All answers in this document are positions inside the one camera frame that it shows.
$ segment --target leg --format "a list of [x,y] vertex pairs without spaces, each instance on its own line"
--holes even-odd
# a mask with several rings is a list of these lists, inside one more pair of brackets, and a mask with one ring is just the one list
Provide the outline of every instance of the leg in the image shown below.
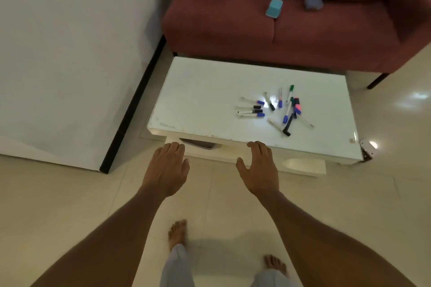
[[265,269],[254,277],[251,287],[294,287],[286,265],[272,255],[264,256]]
[[387,74],[387,73],[381,74],[378,78],[376,78],[374,81],[372,81],[372,83],[369,86],[367,86],[367,88],[369,90],[371,90],[372,88],[374,88],[377,84],[379,84],[381,81],[383,81],[388,76],[389,76],[389,74]]
[[160,279],[160,287],[194,287],[190,261],[184,248],[187,221],[177,221],[168,233],[171,254],[166,261]]

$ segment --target gray eraser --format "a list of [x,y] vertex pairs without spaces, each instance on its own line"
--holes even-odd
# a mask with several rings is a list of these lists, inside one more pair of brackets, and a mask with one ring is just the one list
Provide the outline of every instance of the gray eraser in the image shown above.
[[305,9],[308,11],[318,11],[323,8],[322,0],[304,0]]

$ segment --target person's left hand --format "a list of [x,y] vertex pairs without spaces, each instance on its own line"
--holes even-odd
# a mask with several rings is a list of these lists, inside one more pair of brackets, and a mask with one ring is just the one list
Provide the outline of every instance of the person's left hand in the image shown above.
[[155,188],[161,197],[174,195],[187,180],[188,159],[183,161],[184,144],[167,143],[154,151],[143,178],[142,187]]

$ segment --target tile floor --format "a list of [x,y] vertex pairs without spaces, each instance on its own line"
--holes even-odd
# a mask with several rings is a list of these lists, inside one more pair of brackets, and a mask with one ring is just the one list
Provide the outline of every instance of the tile floor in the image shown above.
[[[0,157],[0,285],[28,286],[137,190],[163,139],[146,123],[172,60],[165,48],[109,175]],[[361,137],[379,144],[366,164],[328,164],[317,179],[281,174],[281,190],[323,222],[387,258],[417,286],[431,286],[431,46],[377,88],[376,74],[347,73]],[[249,286],[261,256],[288,255],[270,217],[234,165],[191,158],[184,187],[157,213],[134,286],[158,286],[166,232],[189,220],[197,287]]]

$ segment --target scratch on table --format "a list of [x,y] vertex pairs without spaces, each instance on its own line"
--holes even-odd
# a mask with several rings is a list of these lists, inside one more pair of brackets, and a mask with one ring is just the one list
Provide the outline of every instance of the scratch on table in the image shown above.
[[163,127],[175,128],[174,126],[166,125],[164,122],[161,122],[159,125]]

